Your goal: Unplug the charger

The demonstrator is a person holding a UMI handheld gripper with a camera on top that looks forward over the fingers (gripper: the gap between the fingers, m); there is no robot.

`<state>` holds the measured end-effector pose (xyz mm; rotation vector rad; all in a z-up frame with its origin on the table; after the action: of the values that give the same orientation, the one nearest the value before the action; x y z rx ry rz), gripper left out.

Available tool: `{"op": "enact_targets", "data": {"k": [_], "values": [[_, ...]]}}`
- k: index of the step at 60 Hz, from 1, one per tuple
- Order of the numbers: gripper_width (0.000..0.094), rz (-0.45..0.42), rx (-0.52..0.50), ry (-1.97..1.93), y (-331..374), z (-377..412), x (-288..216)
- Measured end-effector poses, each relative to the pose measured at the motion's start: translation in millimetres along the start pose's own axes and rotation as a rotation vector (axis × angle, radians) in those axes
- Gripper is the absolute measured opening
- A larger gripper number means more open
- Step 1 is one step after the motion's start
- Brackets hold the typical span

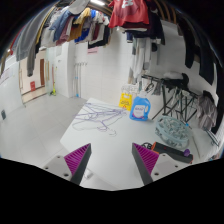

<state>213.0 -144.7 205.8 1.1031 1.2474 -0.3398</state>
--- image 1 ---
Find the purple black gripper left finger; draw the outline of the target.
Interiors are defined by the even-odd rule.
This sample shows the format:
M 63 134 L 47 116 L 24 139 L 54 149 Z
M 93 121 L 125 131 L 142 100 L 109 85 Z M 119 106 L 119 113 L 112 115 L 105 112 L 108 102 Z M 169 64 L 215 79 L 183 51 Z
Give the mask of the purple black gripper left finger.
M 79 185 L 91 155 L 91 144 L 86 144 L 64 157 L 72 177 L 71 182 Z

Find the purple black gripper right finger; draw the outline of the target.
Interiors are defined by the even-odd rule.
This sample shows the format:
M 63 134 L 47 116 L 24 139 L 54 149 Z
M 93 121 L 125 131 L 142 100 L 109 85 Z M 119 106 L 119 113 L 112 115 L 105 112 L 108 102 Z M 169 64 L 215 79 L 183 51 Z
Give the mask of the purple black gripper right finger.
M 132 155 L 144 185 L 153 182 L 151 173 L 159 158 L 159 154 L 136 143 L 132 144 Z

